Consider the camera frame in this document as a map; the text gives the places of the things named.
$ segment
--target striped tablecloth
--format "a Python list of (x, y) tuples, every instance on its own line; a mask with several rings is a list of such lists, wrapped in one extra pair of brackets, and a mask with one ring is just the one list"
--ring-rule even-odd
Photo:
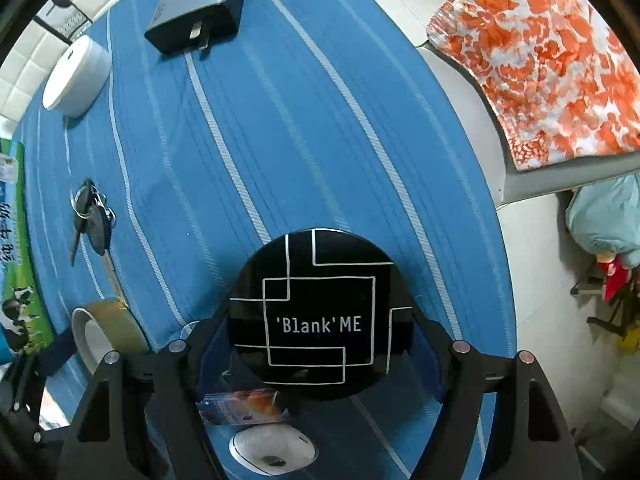
[[(169, 58), (143, 37), (157, 2), (122, 0), (88, 31), (113, 72), (85, 116), (47, 112), (41, 89), (16, 131), (34, 264), (58, 332), (73, 308), (112, 294), (86, 240), (68, 263), (69, 195), (91, 177), (118, 215), (111, 254), (155, 349), (210, 316), (262, 244), (322, 226), (381, 247), (455, 338), (515, 352), (480, 167), (436, 79), (374, 0), (244, 0), (234, 40)], [(85, 386), (77, 358), (49, 383), (70, 416)], [(310, 404), (294, 424), (319, 458), (288, 478), (408, 478), (438, 409), (402, 367), (356, 397)], [(467, 479), (492, 413), (489, 399)], [(209, 433), (230, 477), (253, 478), (228, 453), (234, 431)]]

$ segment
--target silver bolt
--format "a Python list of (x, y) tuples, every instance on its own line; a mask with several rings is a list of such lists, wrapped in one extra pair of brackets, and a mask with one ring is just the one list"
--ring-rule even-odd
[(471, 350), (471, 346), (466, 341), (457, 340), (453, 342), (453, 349), (459, 354), (466, 354)]
[(185, 348), (187, 348), (187, 343), (183, 339), (175, 339), (169, 343), (169, 352), (172, 354), (179, 354)]
[(520, 358), (520, 360), (526, 364), (526, 365), (530, 365), (533, 362), (536, 361), (536, 357), (535, 355), (533, 355), (531, 352), (529, 352), (528, 350), (523, 350), (522, 352), (520, 352), (518, 354), (518, 357)]
[(120, 353), (115, 350), (111, 350), (104, 355), (104, 362), (108, 365), (112, 365), (114, 363), (117, 363), (119, 358)]

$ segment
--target car key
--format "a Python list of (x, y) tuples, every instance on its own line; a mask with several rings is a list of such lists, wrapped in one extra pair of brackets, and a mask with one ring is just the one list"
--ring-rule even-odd
[(102, 204), (93, 204), (89, 208), (89, 215), (90, 216), (86, 221), (85, 227), (89, 243), (102, 260), (102, 265), (107, 273), (107, 278), (109, 279), (109, 283), (111, 283), (111, 288), (113, 289), (116, 298), (121, 300), (124, 304), (128, 304), (109, 252), (109, 246), (111, 245), (112, 219), (110, 219), (108, 210)]
[(86, 218), (78, 215), (86, 215), (89, 211), (89, 207), (94, 202), (94, 183), (87, 179), (82, 184), (81, 190), (76, 194), (75, 199), (72, 200), (72, 207), (74, 209), (74, 237), (71, 241), (71, 249), (69, 250), (69, 261), (73, 266), (76, 259), (76, 253), (78, 252), (78, 243), (80, 242), (80, 235), (84, 233), (86, 226)]

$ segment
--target white mouse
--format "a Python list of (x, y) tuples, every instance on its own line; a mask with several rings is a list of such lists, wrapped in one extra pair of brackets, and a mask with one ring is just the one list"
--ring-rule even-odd
[(238, 431), (229, 441), (229, 452), (245, 468), (265, 476), (301, 469), (318, 456), (309, 438), (282, 422)]

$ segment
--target floral cushion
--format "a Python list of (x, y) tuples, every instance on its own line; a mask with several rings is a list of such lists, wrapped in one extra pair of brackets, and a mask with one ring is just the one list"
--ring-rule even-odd
[(640, 148), (640, 75), (587, 0), (446, 0), (427, 34), (478, 81), (518, 170)]

